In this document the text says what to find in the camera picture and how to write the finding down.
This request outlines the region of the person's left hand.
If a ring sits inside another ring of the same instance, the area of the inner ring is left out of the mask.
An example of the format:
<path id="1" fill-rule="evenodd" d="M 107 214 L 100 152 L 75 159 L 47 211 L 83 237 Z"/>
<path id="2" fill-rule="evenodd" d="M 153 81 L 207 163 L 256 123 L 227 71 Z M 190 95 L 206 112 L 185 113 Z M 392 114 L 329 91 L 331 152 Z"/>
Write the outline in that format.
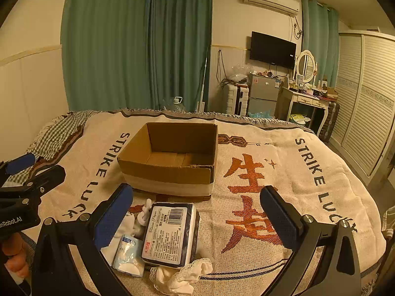
<path id="1" fill-rule="evenodd" d="M 1 243 L 1 250 L 7 257 L 6 268 L 25 279 L 29 275 L 29 266 L 26 261 L 25 242 L 20 233 L 13 233 Z"/>

